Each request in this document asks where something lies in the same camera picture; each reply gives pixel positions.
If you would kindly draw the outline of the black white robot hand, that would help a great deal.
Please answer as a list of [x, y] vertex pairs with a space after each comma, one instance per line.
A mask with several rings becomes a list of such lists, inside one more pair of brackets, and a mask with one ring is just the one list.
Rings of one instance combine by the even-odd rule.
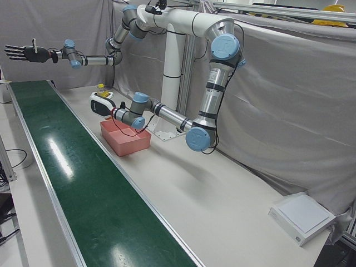
[[51, 58], [51, 53], [45, 48], [36, 45], [36, 39], [32, 39], [30, 46], [11, 46], [5, 45], [6, 55], [10, 60], [15, 61], [30, 61], [36, 63], [44, 63]]
[[90, 95], [91, 110], [103, 118], [110, 118], [111, 111], [116, 107], [115, 103], [110, 98], [105, 98], [93, 92]]

